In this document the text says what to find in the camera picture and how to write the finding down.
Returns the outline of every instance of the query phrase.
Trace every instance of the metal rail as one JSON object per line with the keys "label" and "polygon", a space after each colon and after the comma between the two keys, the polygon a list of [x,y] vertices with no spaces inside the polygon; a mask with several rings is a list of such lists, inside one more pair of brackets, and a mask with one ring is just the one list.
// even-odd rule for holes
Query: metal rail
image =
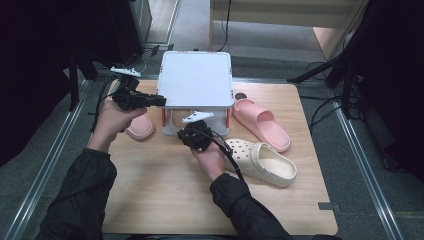
{"label": "metal rail", "polygon": [[35,207],[40,200],[41,194],[47,185],[50,175],[56,165],[56,162],[62,152],[62,149],[69,137],[72,128],[81,112],[84,105],[87,92],[90,89],[91,81],[84,80],[80,87],[80,101],[75,106],[73,112],[69,112],[52,147],[50,148],[47,157],[38,171],[34,182],[28,190],[24,200],[22,201],[18,213],[16,214],[12,224],[6,232],[5,240],[21,239],[22,234],[31,218]]}
{"label": "metal rail", "polygon": [[[329,89],[332,97],[337,96],[337,93]],[[333,102],[334,108],[339,108],[340,104]],[[343,112],[338,109],[337,116],[341,123],[341,126],[346,134],[347,140],[349,141],[350,147],[352,148],[355,160],[358,164],[359,170],[361,171],[362,177],[368,188],[368,192],[371,195],[372,201],[374,202],[375,208],[378,215],[380,216],[381,222],[384,229],[386,230],[387,236],[390,240],[402,240],[404,239],[401,230],[396,222],[393,215],[392,209],[384,195],[380,184],[378,183],[374,172],[369,164],[368,158],[358,140],[356,132],[349,120],[346,119]]]}

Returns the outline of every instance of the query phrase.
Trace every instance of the box lid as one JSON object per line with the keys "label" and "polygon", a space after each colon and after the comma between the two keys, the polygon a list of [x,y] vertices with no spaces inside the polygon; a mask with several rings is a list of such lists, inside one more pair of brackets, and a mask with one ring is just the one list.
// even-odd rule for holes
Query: box lid
{"label": "box lid", "polygon": [[233,103],[231,58],[223,52],[164,53],[157,94],[165,108],[230,108]]}

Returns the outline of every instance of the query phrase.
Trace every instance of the hand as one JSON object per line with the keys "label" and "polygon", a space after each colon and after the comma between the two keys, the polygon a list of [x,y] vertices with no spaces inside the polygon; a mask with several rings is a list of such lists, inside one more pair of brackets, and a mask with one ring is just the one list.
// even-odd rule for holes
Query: hand
{"label": "hand", "polygon": [[199,151],[190,148],[193,156],[199,161],[200,168],[212,182],[223,173],[224,168],[224,153],[219,149],[218,145],[211,142],[205,151]]}
{"label": "hand", "polygon": [[147,112],[147,108],[123,111],[113,100],[105,100],[97,120],[96,129],[87,148],[109,152],[110,144],[122,129],[128,128],[131,121]]}

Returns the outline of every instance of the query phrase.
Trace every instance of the gray floor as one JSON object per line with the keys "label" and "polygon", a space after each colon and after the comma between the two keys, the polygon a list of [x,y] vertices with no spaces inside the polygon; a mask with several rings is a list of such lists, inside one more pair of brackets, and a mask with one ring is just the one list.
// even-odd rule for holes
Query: gray floor
{"label": "gray floor", "polygon": [[[205,17],[205,14],[208,14],[206,6],[208,2],[206,0],[181,1],[170,40],[170,43],[175,44],[176,50],[195,48],[207,50],[209,33],[203,24],[208,24],[209,18]],[[230,24],[232,25],[229,28],[228,46],[232,55],[235,81],[285,84],[285,79],[304,73],[310,63],[324,59],[310,28],[269,26],[272,31],[265,33],[263,32],[265,31],[264,26],[256,25],[262,30],[249,32],[243,37],[242,34],[247,34],[243,33],[245,26]],[[223,35],[222,32],[220,33],[222,31],[221,23],[216,22],[215,25],[217,32],[214,45],[218,48],[223,40]],[[284,34],[273,36],[273,33]],[[157,76],[161,56],[162,52],[154,57],[145,56],[147,62],[145,76]],[[143,69],[144,63],[139,59],[131,67],[135,67],[137,70]],[[107,74],[107,71],[101,69],[99,72]],[[104,77],[99,77],[99,81],[89,82],[84,82],[81,74],[80,77],[83,97],[80,114],[75,119],[71,118],[74,113],[68,113],[70,99],[69,96],[65,97],[39,128],[24,151],[0,168],[0,212],[2,216],[0,218],[0,239],[4,239],[9,230],[16,228],[17,231],[11,231],[16,234],[16,237],[8,235],[9,239],[34,238],[48,204],[57,194],[64,173],[88,141],[93,118],[87,113],[94,111]],[[308,121],[324,101],[311,99],[308,96],[328,98],[334,94],[323,84],[322,80],[317,79],[310,79],[297,87]],[[334,106],[331,104],[326,105],[319,111],[317,117],[320,118],[333,108]],[[50,150],[58,134],[60,135],[64,131],[64,129],[61,131],[64,122],[71,122],[73,128],[67,132],[69,135],[65,134],[66,141],[60,147],[62,150],[60,154],[54,156],[55,152]],[[364,175],[363,167],[358,162],[357,151],[352,149],[353,144],[346,135],[343,123],[343,117],[334,113],[317,124],[312,132],[324,180],[334,206],[334,214],[339,227],[337,236],[355,240],[396,239],[392,237],[393,234],[388,230],[384,219],[382,220],[381,208],[378,206],[379,199],[375,199],[373,196],[375,185],[370,186],[369,179],[364,178],[369,175]],[[394,231],[400,233],[400,235],[394,236],[398,236],[397,239],[402,239],[402,237],[412,240],[422,239],[424,236],[424,205],[422,204],[424,183],[408,172],[392,173],[386,170],[382,156],[365,123],[361,121],[347,121],[347,123],[352,125],[353,133],[359,140],[360,150],[366,157],[366,162],[372,170],[372,176],[375,176],[384,200],[387,201],[386,206],[389,207],[389,213],[394,215],[396,227],[399,228]],[[44,162],[54,163],[51,166],[51,175],[46,179],[42,194],[33,196],[30,194],[31,186],[34,180],[38,179],[37,174]],[[33,196],[32,199],[29,199],[32,201],[25,201],[27,196]],[[29,211],[23,214],[19,212],[21,207]],[[20,221],[17,223],[13,223],[15,216],[20,216],[18,218]],[[126,239],[127,237],[129,235],[105,234],[105,239]],[[311,238],[311,236],[295,236],[295,239]]]}

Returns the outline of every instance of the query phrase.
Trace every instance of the sandal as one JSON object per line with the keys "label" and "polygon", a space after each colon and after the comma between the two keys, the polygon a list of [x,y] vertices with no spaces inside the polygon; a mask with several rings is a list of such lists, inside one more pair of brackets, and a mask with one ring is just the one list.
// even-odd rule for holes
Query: sandal
{"label": "sandal", "polygon": [[[281,188],[288,187],[296,178],[296,165],[269,144],[241,139],[228,139],[225,142],[233,149],[234,161],[242,174]],[[229,161],[225,161],[225,169],[235,171]]]}
{"label": "sandal", "polygon": [[234,117],[248,128],[262,142],[269,143],[277,152],[284,152],[290,147],[290,138],[275,121],[271,111],[252,100],[242,98],[233,106]]}
{"label": "sandal", "polygon": [[136,117],[132,120],[131,125],[125,129],[125,132],[137,141],[143,140],[150,136],[155,130],[147,114]]}

